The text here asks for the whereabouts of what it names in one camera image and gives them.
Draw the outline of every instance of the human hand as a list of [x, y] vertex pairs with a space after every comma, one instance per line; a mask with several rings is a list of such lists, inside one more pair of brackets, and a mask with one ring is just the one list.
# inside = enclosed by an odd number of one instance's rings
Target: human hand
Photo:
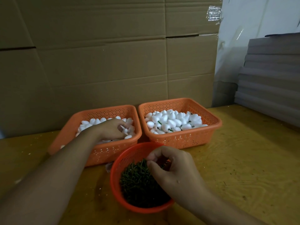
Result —
[[[169, 171], [162, 170], [156, 163], [160, 157], [170, 159], [172, 164]], [[198, 207], [199, 200], [202, 200], [209, 193], [192, 156], [188, 152], [161, 146], [148, 155], [147, 166], [162, 189], [189, 211]]]
[[129, 128], [126, 122], [120, 119], [112, 118], [98, 125], [93, 125], [84, 131], [92, 132], [97, 140], [124, 139], [124, 137], [126, 137], [127, 135], [125, 133], [122, 133], [123, 129], [121, 126]]

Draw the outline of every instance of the forearm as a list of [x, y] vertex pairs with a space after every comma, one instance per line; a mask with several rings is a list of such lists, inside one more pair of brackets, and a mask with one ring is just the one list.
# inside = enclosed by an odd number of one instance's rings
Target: forearm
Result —
[[82, 132], [25, 177], [0, 203], [1, 224], [57, 224], [97, 140]]
[[264, 222], [224, 201], [210, 191], [204, 197], [198, 198], [191, 212], [206, 224], [265, 225]]

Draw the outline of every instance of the person's right arm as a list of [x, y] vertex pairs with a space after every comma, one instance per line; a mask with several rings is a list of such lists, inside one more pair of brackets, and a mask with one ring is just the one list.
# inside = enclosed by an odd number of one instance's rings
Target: person's right arm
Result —
[[[170, 171], [157, 165], [157, 159], [162, 156], [171, 160]], [[212, 193], [188, 152], [162, 146], [148, 155], [147, 165], [166, 193], [206, 224], [265, 224]]]

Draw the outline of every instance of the table surface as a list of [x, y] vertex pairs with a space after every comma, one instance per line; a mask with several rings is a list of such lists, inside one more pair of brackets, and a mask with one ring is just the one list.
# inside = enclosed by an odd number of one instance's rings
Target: table surface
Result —
[[[208, 186], [269, 224], [300, 224], [299, 129], [248, 108], [211, 108], [222, 119], [210, 143], [187, 148]], [[0, 140], [0, 196], [45, 161], [59, 131]], [[114, 199], [104, 165], [85, 168], [60, 224], [203, 224], [174, 204], [152, 215]]]

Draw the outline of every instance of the rectangular orange basket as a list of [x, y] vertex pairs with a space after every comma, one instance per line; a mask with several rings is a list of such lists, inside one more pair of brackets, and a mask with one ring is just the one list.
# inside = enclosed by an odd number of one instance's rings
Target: rectangular orange basket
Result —
[[137, 110], [132, 105], [112, 106], [100, 109], [84, 110], [74, 114], [65, 126], [62, 128], [58, 136], [55, 138], [51, 146], [48, 148], [50, 155], [55, 154], [60, 150], [62, 145], [68, 144], [75, 138], [77, 129], [82, 120], [89, 121], [91, 118], [114, 118], [120, 116], [121, 118], [132, 118], [133, 126], [135, 127], [136, 135], [120, 141], [111, 141], [109, 143], [99, 144], [94, 147], [85, 166], [92, 166], [101, 163], [108, 163], [114, 161], [122, 151], [130, 146], [137, 144], [137, 140], [142, 135], [142, 129], [137, 115]]
[[[151, 133], [147, 127], [145, 116], [149, 112], [162, 110], [177, 110], [178, 112], [187, 112], [201, 116], [202, 123], [208, 124], [206, 127], [184, 130], [173, 133], [157, 135]], [[182, 149], [210, 142], [213, 132], [222, 126], [222, 121], [214, 116], [196, 101], [190, 98], [180, 98], [172, 100], [163, 100], [157, 102], [147, 102], [139, 106], [139, 114], [145, 134], [152, 142], [159, 142], [167, 146]]]

